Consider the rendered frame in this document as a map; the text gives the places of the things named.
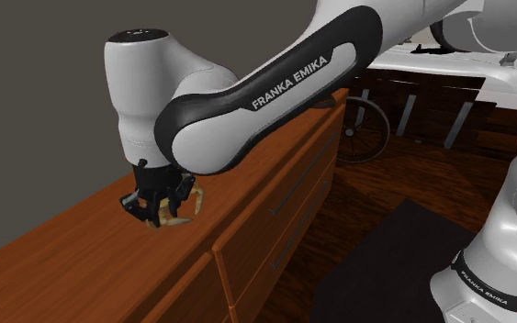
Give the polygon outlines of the dark wooden bed white mattress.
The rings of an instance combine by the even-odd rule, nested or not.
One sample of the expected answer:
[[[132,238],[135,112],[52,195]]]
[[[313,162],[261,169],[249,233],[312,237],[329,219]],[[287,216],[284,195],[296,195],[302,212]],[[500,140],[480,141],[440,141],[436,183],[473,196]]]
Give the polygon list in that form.
[[[398,136],[446,149],[517,150],[517,52],[408,39],[354,78],[350,93],[380,106]]]

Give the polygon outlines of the brown wooden chest of drawers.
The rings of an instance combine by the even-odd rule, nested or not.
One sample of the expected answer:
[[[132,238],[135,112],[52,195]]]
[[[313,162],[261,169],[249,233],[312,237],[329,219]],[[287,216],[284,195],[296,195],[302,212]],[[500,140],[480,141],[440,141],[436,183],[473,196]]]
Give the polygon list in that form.
[[[151,229],[126,176],[0,250],[0,323],[253,323],[332,186],[346,90]]]

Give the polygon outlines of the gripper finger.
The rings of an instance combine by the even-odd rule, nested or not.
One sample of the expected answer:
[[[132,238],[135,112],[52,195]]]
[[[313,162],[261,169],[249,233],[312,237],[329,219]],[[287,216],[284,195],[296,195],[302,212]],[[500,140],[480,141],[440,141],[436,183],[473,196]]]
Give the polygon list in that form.
[[[178,208],[191,194],[196,178],[192,174],[183,174],[181,182],[175,188],[168,190],[168,206],[172,216],[177,216]]]
[[[120,197],[119,202],[123,209],[150,228],[159,228],[159,209],[161,199],[157,193],[142,196],[140,191]]]

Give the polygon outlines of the black spoked wheel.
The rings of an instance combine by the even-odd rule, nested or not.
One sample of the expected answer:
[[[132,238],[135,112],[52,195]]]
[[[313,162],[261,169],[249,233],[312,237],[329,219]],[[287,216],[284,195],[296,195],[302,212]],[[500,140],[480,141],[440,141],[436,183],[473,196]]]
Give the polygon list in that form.
[[[337,159],[348,163],[371,161],[386,148],[389,135],[388,117],[377,104],[348,96]]]

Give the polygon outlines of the tan crab figure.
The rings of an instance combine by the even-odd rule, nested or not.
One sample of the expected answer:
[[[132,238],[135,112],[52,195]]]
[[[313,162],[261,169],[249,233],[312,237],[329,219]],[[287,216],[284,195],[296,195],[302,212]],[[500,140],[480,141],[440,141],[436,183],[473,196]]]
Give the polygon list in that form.
[[[205,197],[204,190],[202,189],[202,187],[200,186],[200,184],[197,180],[195,181],[195,184],[191,190],[190,195],[195,196],[194,215],[196,216],[202,208],[204,197]],[[160,224],[161,224],[160,227],[171,227],[171,226],[184,225],[193,220],[193,218],[191,218],[191,217],[179,217],[178,215],[172,216],[169,212],[168,203],[169,203],[168,197],[161,199],[160,209],[158,212],[159,220],[160,220]]]

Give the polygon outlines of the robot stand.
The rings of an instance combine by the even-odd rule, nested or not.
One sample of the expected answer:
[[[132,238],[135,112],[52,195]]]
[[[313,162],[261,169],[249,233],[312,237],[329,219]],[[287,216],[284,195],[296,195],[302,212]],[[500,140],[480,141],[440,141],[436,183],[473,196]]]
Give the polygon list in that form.
[[[309,323],[444,323],[430,280],[474,237],[404,200],[318,283]]]

